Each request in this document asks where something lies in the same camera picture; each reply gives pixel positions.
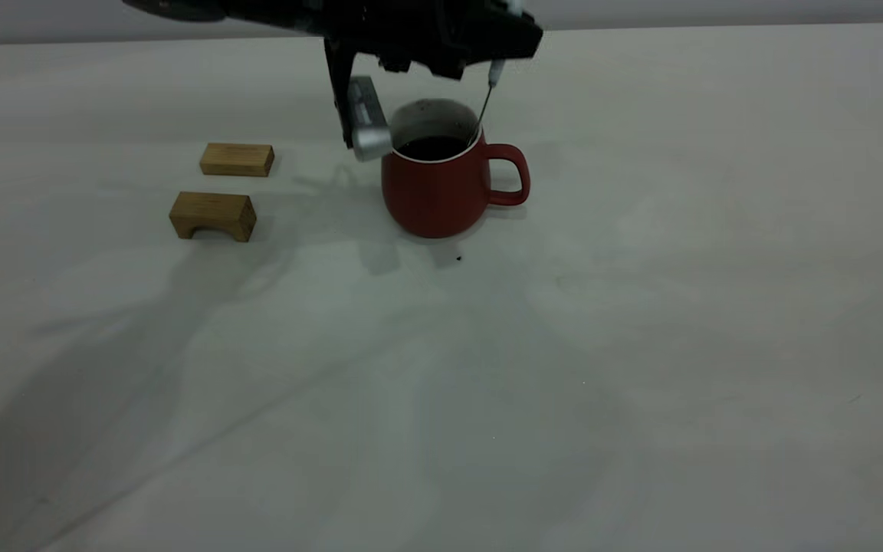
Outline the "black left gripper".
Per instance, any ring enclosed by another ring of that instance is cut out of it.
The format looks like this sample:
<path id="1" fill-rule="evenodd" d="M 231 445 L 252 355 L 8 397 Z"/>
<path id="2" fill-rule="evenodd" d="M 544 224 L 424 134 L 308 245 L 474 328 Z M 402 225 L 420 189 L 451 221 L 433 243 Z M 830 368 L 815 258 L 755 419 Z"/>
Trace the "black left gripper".
<path id="1" fill-rule="evenodd" d="M 531 14 L 513 14 L 508 1 L 327 1 L 323 48 L 330 80 L 346 81 L 353 59 L 368 54 L 393 73 L 411 65 L 437 77 L 459 80 L 469 65 L 473 41 L 467 27 L 493 18 L 487 30 L 487 59 L 530 59 L 543 39 Z"/>

